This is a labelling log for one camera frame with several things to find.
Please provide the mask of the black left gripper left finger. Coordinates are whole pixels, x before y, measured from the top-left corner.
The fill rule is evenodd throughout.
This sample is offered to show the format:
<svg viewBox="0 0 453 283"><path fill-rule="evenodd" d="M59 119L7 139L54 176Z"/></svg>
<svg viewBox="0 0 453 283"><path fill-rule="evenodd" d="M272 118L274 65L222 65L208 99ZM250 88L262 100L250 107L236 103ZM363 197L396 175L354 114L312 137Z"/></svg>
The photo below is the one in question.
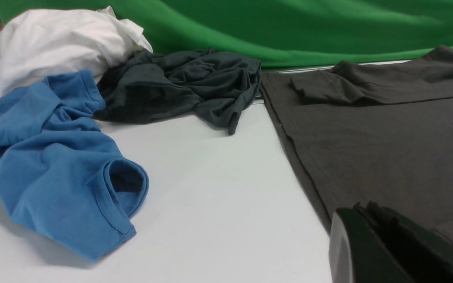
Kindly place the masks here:
<svg viewBox="0 0 453 283"><path fill-rule="evenodd" d="M329 263L333 283L413 283L359 211L338 208L332 217Z"/></svg>

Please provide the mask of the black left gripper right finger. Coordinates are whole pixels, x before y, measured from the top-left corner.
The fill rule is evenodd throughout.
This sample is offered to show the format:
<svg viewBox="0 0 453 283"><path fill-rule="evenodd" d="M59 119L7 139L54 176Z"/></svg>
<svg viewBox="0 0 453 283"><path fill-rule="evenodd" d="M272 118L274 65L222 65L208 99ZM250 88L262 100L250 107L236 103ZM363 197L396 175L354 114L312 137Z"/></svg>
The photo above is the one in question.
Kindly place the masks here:
<svg viewBox="0 0 453 283"><path fill-rule="evenodd" d="M354 209L396 265L416 283L453 283L453 244L397 211L374 202Z"/></svg>

